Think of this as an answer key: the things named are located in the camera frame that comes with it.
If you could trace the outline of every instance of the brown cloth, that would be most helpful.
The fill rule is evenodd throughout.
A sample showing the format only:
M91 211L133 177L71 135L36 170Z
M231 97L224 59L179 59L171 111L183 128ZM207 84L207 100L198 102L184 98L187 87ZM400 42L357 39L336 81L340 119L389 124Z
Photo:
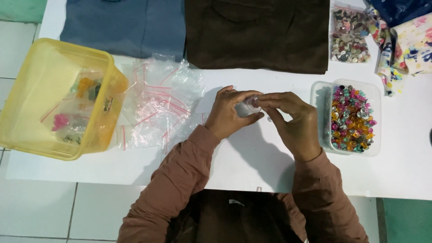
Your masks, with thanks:
M200 125L176 145L132 204L117 242L368 242L325 152L295 162L292 193L203 190L219 143Z
M187 60L201 69L325 74L330 0L185 0Z

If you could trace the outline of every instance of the table surface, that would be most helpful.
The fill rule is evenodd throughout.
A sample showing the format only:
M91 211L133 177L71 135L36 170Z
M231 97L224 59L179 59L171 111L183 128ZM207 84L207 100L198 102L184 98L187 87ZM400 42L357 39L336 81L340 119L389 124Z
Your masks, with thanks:
M345 0L364 7L362 0ZM65 20L66 0L48 0L39 37L59 39ZM306 75L269 70L203 70L210 90L197 112L209 112L214 90L233 84L237 90L263 93L292 91L313 105L322 105L319 90L339 78L375 84L381 95L384 87L374 74L378 47L367 38L372 59L366 64L330 61L325 75ZM133 59L115 56L116 66ZM348 195L432 200L432 74L409 77L402 94L382 97L381 152L376 157L327 153L342 173ZM64 162L12 151L6 177L70 182L147 185L159 166L160 148L83 155ZM293 175L292 154L285 148L272 122L261 119L243 128L217 147L213 155L208 189L289 192Z

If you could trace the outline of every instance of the floral fabric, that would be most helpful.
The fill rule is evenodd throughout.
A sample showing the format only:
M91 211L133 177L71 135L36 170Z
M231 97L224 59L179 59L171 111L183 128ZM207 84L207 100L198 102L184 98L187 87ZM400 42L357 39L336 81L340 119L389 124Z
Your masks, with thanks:
M432 13L390 29L373 6L366 12L376 20L369 31L381 50L377 75L386 95L401 93L408 74L432 72Z

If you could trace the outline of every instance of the pink beads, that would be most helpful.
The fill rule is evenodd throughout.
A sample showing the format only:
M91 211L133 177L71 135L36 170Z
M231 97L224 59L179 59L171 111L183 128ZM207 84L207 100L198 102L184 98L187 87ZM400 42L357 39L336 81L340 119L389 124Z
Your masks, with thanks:
M51 131L57 131L68 124L69 124L69 116L63 113L54 115L54 127L51 128Z

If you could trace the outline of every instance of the dark blue fabric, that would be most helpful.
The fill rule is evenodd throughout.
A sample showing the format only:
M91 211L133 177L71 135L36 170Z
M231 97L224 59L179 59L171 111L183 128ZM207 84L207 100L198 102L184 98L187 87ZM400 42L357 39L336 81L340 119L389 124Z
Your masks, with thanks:
M389 27L432 13L432 0L369 0Z
M183 58L184 0L67 0L60 40L110 54Z

